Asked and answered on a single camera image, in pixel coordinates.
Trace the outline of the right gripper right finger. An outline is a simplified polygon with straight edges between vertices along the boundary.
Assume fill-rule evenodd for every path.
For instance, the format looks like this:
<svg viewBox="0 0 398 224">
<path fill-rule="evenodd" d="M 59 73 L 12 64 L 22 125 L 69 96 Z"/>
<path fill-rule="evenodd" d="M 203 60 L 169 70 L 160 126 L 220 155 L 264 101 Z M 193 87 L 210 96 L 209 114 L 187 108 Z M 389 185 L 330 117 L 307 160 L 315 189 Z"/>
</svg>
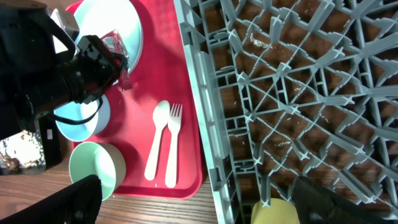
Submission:
<svg viewBox="0 0 398 224">
<path fill-rule="evenodd" d="M 391 224 L 393 222 L 360 208 L 304 176 L 295 178 L 292 200 L 301 224 Z"/>
</svg>

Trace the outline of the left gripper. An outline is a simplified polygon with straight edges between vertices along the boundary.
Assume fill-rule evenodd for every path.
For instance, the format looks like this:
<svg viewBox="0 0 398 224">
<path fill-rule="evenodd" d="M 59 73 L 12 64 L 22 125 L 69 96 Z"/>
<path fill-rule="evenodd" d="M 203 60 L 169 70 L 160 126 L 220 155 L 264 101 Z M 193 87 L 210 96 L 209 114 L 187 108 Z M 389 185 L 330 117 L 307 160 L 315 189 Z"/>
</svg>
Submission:
<svg viewBox="0 0 398 224">
<path fill-rule="evenodd" d="M 80 52 L 69 62 L 55 66 L 55 77 L 59 82 L 61 103 L 89 103 L 102 96 L 118 79 L 119 68 L 112 53 L 95 35 L 83 36 L 78 48 Z"/>
</svg>

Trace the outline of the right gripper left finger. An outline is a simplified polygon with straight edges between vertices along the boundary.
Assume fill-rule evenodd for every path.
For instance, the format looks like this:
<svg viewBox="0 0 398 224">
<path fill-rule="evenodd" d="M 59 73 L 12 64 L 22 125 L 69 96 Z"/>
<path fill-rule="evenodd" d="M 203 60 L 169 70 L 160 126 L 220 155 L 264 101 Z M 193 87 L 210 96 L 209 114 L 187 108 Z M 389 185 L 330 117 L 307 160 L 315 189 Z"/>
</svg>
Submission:
<svg viewBox="0 0 398 224">
<path fill-rule="evenodd" d="M 97 175 L 91 174 L 13 215 L 3 218 L 1 224 L 94 224 L 101 203 L 101 181 Z"/>
</svg>

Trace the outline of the yellow plastic cup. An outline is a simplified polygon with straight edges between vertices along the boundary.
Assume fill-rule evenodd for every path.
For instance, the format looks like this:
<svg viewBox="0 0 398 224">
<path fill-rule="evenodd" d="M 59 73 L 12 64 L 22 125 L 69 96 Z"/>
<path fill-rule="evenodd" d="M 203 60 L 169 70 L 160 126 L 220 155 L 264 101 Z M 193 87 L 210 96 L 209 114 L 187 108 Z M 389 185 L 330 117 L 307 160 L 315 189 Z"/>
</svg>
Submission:
<svg viewBox="0 0 398 224">
<path fill-rule="evenodd" d="M 259 201 L 252 208 L 251 224 L 299 224 L 296 208 L 285 200 L 271 198 L 271 205 L 263 207 Z"/>
</svg>

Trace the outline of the light blue food bowl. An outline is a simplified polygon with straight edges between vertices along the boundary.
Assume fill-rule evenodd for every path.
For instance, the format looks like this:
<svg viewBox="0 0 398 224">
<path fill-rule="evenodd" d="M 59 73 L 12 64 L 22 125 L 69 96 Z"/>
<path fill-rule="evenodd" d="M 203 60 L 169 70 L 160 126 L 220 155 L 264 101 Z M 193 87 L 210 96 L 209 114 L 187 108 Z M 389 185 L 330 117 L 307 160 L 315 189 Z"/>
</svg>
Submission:
<svg viewBox="0 0 398 224">
<path fill-rule="evenodd" d="M 69 140 L 85 141 L 92 135 L 98 134 L 107 126 L 111 110 L 107 97 L 103 95 L 100 100 L 91 103 L 67 103 L 53 111 L 54 115 L 80 124 L 68 124 L 56 120 L 58 130 Z"/>
</svg>

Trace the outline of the red sauce packet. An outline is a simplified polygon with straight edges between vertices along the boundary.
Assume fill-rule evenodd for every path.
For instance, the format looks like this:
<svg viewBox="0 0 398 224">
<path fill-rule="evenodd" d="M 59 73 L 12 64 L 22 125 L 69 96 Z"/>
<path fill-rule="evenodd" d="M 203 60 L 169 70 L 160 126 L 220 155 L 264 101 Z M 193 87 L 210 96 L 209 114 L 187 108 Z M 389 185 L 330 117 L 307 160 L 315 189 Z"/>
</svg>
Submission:
<svg viewBox="0 0 398 224">
<path fill-rule="evenodd" d="M 116 83 L 121 86 L 122 91 L 132 89 L 132 82 L 129 78 L 129 56 L 127 52 L 127 48 L 124 45 L 122 38 L 119 32 L 114 29 L 111 32 L 105 34 L 101 40 L 103 41 L 106 48 L 112 53 L 114 56 L 114 60 L 116 61 L 119 74 L 117 75 Z"/>
</svg>

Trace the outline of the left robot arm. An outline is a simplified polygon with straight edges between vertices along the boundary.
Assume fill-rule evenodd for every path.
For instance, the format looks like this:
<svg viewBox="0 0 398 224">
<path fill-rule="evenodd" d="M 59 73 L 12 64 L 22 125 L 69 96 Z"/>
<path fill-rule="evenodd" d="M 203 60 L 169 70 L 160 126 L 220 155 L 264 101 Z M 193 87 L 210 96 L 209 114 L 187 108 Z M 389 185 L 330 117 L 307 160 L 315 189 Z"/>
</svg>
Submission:
<svg viewBox="0 0 398 224">
<path fill-rule="evenodd" d="M 127 58 L 96 35 L 78 38 L 69 12 L 50 17 L 37 1 L 1 1 L 1 139 L 35 131 L 42 117 L 78 125 L 92 119 L 63 118 L 55 109 L 71 101 L 102 102 L 127 70 Z"/>
</svg>

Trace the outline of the grey dishwasher rack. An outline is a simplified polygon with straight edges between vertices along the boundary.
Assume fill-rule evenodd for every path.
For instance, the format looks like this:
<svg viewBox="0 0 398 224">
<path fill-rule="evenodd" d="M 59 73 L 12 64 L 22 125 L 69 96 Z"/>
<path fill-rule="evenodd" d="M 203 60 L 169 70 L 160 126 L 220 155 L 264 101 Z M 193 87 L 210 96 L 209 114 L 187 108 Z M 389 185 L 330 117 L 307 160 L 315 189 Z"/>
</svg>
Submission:
<svg viewBox="0 0 398 224">
<path fill-rule="evenodd" d="M 397 1 L 175 1 L 217 220 L 306 176 L 397 222 Z"/>
</svg>

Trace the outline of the mint green bowl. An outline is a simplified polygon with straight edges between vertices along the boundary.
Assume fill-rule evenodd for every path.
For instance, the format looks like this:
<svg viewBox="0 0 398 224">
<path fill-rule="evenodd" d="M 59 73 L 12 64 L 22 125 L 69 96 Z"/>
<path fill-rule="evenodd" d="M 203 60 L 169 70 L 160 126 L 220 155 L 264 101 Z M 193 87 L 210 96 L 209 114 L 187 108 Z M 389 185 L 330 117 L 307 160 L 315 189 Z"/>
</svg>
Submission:
<svg viewBox="0 0 398 224">
<path fill-rule="evenodd" d="M 126 176 L 126 162 L 120 150 L 109 143 L 83 142 L 70 155 L 69 174 L 73 183 L 96 175 L 101 181 L 102 201 L 112 196 Z"/>
</svg>

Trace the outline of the light blue plate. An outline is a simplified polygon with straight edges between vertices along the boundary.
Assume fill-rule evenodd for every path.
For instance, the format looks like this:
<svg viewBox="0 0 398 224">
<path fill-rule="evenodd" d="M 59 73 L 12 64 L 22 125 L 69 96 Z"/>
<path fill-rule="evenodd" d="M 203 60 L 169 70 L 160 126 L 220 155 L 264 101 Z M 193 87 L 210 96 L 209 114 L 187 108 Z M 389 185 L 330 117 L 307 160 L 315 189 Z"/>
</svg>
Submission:
<svg viewBox="0 0 398 224">
<path fill-rule="evenodd" d="M 77 44 L 84 35 L 102 38 L 116 29 L 127 48 L 129 76 L 136 67 L 143 48 L 144 37 L 139 15 L 129 0 L 84 0 L 71 12 L 78 24 Z"/>
</svg>

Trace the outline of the black plastic tray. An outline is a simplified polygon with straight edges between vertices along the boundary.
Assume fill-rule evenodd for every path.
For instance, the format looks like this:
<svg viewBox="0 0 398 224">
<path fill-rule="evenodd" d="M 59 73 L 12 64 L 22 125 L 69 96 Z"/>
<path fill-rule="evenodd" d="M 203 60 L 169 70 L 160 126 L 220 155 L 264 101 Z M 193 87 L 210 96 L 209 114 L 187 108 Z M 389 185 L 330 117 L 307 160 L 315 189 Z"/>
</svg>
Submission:
<svg viewBox="0 0 398 224">
<path fill-rule="evenodd" d="M 58 128 L 54 120 L 41 118 L 39 120 L 39 129 L 44 149 L 45 170 L 48 170 L 62 162 Z"/>
</svg>

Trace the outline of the food scraps and rice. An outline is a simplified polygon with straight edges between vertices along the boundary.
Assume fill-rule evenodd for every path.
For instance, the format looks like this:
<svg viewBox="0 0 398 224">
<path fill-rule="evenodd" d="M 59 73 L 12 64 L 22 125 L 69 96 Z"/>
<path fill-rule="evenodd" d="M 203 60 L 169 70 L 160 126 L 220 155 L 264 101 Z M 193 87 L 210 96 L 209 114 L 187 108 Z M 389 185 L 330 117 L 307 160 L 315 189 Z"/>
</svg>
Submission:
<svg viewBox="0 0 398 224">
<path fill-rule="evenodd" d="M 38 173 L 45 169 L 40 133 L 22 131 L 1 140 L 1 175 Z"/>
</svg>

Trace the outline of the white plastic spoon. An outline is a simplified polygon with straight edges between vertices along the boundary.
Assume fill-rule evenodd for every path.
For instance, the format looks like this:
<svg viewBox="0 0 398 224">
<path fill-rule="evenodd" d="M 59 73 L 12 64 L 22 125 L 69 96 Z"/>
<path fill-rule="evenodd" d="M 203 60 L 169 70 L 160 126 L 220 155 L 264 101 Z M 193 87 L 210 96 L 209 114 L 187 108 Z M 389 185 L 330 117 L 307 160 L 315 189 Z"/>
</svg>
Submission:
<svg viewBox="0 0 398 224">
<path fill-rule="evenodd" d="M 160 140 L 162 137 L 162 132 L 168 123 L 169 113 L 170 103 L 167 100 L 160 101 L 154 108 L 152 118 L 155 124 L 155 134 L 144 171 L 144 177 L 147 180 L 154 180 L 156 175 L 160 151 Z"/>
</svg>

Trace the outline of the red serving tray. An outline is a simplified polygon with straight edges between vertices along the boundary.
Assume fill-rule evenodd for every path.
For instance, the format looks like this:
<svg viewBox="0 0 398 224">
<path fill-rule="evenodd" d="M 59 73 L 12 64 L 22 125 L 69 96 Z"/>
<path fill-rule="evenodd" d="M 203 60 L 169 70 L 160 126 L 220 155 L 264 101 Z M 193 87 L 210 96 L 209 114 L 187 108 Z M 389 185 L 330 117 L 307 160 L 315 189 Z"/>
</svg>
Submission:
<svg viewBox="0 0 398 224">
<path fill-rule="evenodd" d="M 200 134 L 173 2 L 129 1 L 117 7 L 115 1 L 106 1 L 99 14 L 126 29 L 140 22 L 143 31 L 143 50 L 130 74 L 132 88 L 124 91 L 114 86 L 106 92 L 111 107 L 109 123 L 90 137 L 92 142 L 116 146 L 126 161 L 126 176 L 116 193 L 175 199 L 194 196 L 203 180 Z M 182 106 L 177 183 L 172 188 L 165 184 L 171 140 L 168 129 L 162 132 L 155 178 L 147 180 L 144 176 L 155 135 L 152 114 L 162 100 Z"/>
</svg>

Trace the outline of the white plastic fork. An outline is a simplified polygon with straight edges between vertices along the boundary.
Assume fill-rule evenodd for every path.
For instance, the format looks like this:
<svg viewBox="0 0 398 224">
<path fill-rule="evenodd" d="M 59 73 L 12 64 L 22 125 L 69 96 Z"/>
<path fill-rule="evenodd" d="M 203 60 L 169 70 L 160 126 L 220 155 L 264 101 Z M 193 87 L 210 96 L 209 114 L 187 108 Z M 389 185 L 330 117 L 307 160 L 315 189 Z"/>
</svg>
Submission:
<svg viewBox="0 0 398 224">
<path fill-rule="evenodd" d="M 165 184 L 168 188 L 174 188 L 177 183 L 178 134 L 181 128 L 181 122 L 182 104 L 173 104 L 167 123 L 171 133 L 169 157 L 165 172 Z"/>
</svg>

